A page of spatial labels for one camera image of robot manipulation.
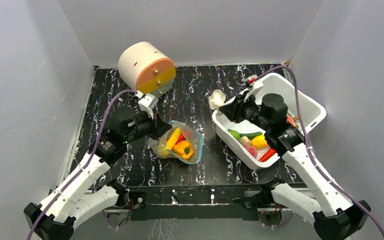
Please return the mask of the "clear blue zip bag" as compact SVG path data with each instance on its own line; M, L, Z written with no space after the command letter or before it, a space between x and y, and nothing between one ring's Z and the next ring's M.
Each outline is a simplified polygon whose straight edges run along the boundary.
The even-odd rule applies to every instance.
M183 122L172 120L171 129L164 130L162 137L147 138L146 144L161 159L176 158L193 165L201 160L204 137Z

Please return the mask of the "white garlic head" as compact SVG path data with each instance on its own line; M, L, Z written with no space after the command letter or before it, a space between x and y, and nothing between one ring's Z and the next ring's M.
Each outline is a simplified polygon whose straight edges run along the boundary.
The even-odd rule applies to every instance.
M225 105L226 98L227 96L223 91L219 89L214 90L208 98L209 108L211 110L218 110L220 107Z

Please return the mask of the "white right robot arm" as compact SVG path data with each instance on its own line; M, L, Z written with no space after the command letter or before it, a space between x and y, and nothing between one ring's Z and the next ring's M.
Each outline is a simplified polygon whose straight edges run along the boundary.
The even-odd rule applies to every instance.
M264 131L268 145L304 181L313 197L295 190L279 178L263 185L260 196L268 207L291 209L311 223L322 240L345 240L363 228L370 206L351 200L316 160L308 141L288 122L288 106L281 95L266 94L258 105L254 96L239 94L229 102L223 95L210 107L233 123L248 121Z

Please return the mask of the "yellow bell pepper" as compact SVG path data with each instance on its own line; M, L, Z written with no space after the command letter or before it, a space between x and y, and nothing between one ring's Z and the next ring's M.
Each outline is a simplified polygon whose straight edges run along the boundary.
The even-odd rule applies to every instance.
M194 154L194 148L187 140L182 140L174 145L172 151L181 159L188 160Z

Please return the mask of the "long yellow banana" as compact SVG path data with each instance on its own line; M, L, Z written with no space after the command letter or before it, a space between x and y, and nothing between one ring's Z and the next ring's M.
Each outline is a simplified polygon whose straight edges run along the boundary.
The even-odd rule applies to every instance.
M162 157L166 157L171 153L171 150L173 149L174 145L177 143L179 137L181 135L181 130L179 128L176 128L171 136L166 141L165 146L161 149L160 155Z

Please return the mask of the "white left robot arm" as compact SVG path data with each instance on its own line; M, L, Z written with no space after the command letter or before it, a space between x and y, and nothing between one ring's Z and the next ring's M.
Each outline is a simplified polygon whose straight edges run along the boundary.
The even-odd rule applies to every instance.
M40 203L31 202L24 208L30 228L27 238L36 234L42 240L68 240L77 227L102 210L126 207L129 188L116 180L92 194L87 191L127 152L128 144L144 137L158 140L171 129L153 111L131 116L121 112L104 123L76 169Z

